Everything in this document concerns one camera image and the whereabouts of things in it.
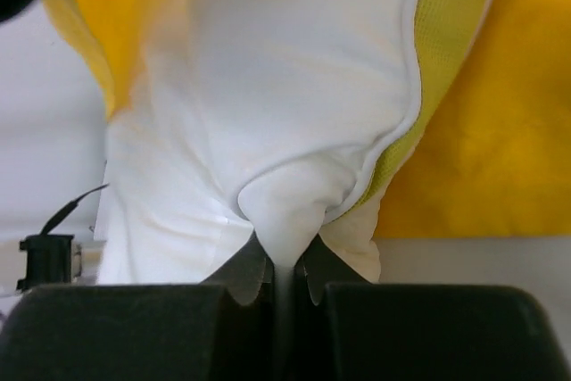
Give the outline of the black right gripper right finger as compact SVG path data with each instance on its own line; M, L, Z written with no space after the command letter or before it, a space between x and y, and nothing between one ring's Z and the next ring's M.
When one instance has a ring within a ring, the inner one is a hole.
M320 238L295 266L299 380L567 380L540 304L510 286L379 285Z

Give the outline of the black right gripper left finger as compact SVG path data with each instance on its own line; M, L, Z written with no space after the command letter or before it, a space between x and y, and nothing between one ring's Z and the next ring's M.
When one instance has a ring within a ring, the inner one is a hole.
M4 380L268 380L272 266L249 240L194 285L39 286L1 332Z

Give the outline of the white pillow with yellow edge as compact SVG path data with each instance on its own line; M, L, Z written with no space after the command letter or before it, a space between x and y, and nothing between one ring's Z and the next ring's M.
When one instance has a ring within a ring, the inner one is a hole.
M491 0L43 0L108 115L101 285L194 283L257 236L380 277L379 204Z

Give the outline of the yellow pillowcase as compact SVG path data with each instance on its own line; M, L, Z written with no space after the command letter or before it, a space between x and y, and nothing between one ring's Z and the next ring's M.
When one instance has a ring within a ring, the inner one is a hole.
M143 47L184 0L43 0L60 35L128 116ZM418 0L422 105L346 214L387 238L570 231L570 0Z

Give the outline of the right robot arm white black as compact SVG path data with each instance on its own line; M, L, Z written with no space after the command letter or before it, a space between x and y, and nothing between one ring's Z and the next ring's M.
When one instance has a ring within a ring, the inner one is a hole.
M274 280L256 240L191 286L83 286L70 236L29 236L1 331L4 380L567 380L545 313L504 286L381 286L320 239L294 271L272 369Z

